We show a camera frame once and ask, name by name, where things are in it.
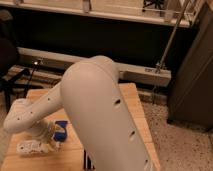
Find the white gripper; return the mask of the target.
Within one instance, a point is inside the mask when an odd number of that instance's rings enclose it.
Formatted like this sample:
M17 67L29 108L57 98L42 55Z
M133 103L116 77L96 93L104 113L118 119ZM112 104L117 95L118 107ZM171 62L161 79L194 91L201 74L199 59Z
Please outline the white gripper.
M39 140L50 140L54 134L54 131L54 123L46 120L37 121L27 130L32 137ZM60 143L55 140L50 140L48 142L48 146L52 151L58 151L60 149Z

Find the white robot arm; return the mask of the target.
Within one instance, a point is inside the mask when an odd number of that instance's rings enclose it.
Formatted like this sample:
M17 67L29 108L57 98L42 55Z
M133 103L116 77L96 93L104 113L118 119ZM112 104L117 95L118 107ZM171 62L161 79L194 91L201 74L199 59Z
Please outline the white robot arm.
M119 70L106 56L72 64L62 79L34 102L13 102L4 121L11 133L42 137L44 118L62 109L96 171L157 171L119 87Z

